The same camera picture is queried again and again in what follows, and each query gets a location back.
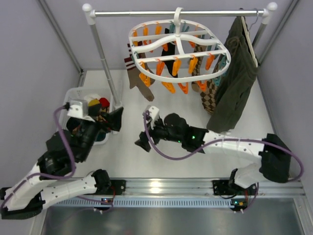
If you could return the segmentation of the tan maroon striped sock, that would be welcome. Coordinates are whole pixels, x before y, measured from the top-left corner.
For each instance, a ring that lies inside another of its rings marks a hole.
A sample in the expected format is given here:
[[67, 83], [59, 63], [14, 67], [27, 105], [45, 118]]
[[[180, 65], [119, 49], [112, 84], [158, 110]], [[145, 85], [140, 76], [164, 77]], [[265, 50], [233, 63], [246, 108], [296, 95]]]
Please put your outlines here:
[[124, 63], [125, 63], [126, 70], [128, 73], [129, 86], [130, 86], [130, 89], [132, 89], [136, 87], [140, 82], [140, 78], [139, 78], [140, 72], [137, 69], [131, 56], [125, 58]]

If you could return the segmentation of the white clip hanger frame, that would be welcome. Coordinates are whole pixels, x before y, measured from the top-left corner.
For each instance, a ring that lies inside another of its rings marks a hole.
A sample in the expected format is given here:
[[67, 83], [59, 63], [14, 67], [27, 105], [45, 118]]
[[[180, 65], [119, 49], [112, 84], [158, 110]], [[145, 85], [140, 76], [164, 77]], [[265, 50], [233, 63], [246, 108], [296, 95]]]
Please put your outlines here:
[[[182, 8], [173, 19], [149, 21], [136, 25], [129, 32], [129, 43], [139, 77], [147, 87], [160, 81], [171, 93], [179, 87], [187, 94], [195, 81], [202, 91], [208, 80], [220, 78], [228, 69], [228, 49], [206, 26], [181, 18]], [[195, 45], [206, 46], [194, 52]], [[200, 76], [192, 76], [198, 57], [203, 57]]]

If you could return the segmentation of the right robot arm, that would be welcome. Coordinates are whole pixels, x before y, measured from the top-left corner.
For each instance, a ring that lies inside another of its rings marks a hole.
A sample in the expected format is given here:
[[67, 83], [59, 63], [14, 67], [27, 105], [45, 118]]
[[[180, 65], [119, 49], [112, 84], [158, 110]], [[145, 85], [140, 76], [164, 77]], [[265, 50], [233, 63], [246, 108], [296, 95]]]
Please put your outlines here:
[[187, 158], [203, 153], [248, 160], [247, 166], [235, 168], [229, 177], [231, 186], [244, 189], [264, 180], [281, 184], [289, 181], [290, 150], [276, 134], [260, 140], [233, 138], [191, 126], [176, 113], [161, 118], [155, 106], [147, 107], [143, 119], [144, 131], [135, 144], [146, 152], [164, 140], [180, 143], [189, 152]]

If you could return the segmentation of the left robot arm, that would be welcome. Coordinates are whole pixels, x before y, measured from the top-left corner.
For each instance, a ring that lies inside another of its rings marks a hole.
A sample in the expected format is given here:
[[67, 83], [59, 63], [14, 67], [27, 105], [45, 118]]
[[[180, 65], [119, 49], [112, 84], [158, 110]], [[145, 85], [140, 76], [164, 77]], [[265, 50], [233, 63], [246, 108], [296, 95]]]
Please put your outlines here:
[[67, 102], [54, 111], [66, 110], [70, 118], [78, 121], [78, 131], [61, 128], [46, 141], [47, 151], [37, 160], [28, 174], [13, 187], [1, 188], [2, 219], [24, 220], [37, 216], [43, 210], [73, 197], [85, 200], [86, 195], [122, 195], [125, 180], [111, 180], [107, 171], [98, 169], [79, 180], [55, 185], [70, 179], [77, 163], [83, 163], [100, 132], [120, 131], [123, 108], [102, 113], [100, 105], [88, 106], [82, 100]]

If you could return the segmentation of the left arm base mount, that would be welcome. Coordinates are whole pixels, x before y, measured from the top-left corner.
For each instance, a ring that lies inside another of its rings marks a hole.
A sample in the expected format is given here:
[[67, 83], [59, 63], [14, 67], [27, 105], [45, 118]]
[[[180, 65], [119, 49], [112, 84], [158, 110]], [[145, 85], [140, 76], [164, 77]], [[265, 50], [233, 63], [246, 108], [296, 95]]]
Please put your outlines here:
[[111, 180], [111, 187], [107, 191], [107, 195], [120, 196], [126, 190], [126, 180]]

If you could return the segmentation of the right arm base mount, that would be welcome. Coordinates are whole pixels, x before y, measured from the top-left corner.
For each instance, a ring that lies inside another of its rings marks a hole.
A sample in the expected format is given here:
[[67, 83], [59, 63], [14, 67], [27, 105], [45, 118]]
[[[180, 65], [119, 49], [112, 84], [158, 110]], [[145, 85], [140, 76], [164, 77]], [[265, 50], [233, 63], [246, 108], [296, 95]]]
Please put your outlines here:
[[232, 196], [234, 194], [233, 190], [228, 184], [228, 180], [213, 180], [213, 193], [216, 196]]

